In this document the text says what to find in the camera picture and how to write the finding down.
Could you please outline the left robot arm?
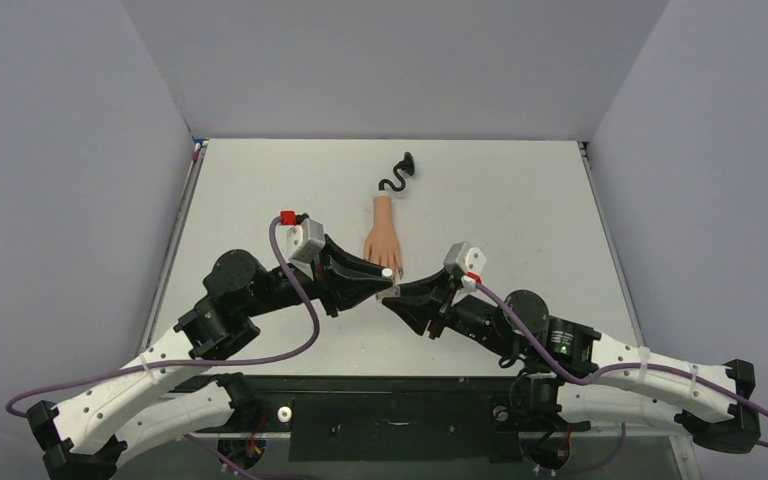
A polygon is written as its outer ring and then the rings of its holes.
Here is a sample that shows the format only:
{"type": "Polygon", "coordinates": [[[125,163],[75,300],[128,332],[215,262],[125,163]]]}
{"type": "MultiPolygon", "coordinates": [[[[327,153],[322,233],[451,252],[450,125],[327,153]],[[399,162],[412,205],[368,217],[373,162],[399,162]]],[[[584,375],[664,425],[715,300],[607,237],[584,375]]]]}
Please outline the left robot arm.
{"type": "Polygon", "coordinates": [[[141,453],[194,431],[245,430],[260,402],[241,373],[219,374],[199,390],[164,400],[181,383],[225,361],[260,333],[255,316],[321,301],[336,316],[388,289],[391,269],[340,249],[330,238],[311,259],[266,269],[252,254],[222,254],[203,285],[206,294],[153,345],[127,364],[124,374],[59,403],[40,401],[26,412],[52,479],[109,479],[141,453]]]}

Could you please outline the clear nail polish bottle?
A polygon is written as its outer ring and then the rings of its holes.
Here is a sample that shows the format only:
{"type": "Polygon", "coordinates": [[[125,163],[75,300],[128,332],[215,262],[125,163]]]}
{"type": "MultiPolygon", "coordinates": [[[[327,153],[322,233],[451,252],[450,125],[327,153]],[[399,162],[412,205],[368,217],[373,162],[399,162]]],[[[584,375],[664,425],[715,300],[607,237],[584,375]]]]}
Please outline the clear nail polish bottle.
{"type": "Polygon", "coordinates": [[[383,301],[384,299],[387,299],[387,298],[398,298],[400,296],[401,296],[400,285],[398,283],[393,283],[387,289],[384,289],[378,292],[375,295],[375,298],[377,301],[383,301]]]}

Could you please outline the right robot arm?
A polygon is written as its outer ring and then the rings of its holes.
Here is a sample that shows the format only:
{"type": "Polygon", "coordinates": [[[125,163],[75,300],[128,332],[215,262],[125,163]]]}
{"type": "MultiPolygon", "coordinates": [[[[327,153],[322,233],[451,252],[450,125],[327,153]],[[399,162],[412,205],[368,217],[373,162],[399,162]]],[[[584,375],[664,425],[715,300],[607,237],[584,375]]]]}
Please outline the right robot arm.
{"type": "Polygon", "coordinates": [[[743,360],[704,365],[676,360],[550,314],[529,290],[483,300],[474,274],[446,271],[406,284],[382,304],[419,335],[450,329],[522,368],[504,406],[534,429],[625,423],[687,434],[703,448],[750,452],[760,421],[747,406],[754,367],[743,360]]]}

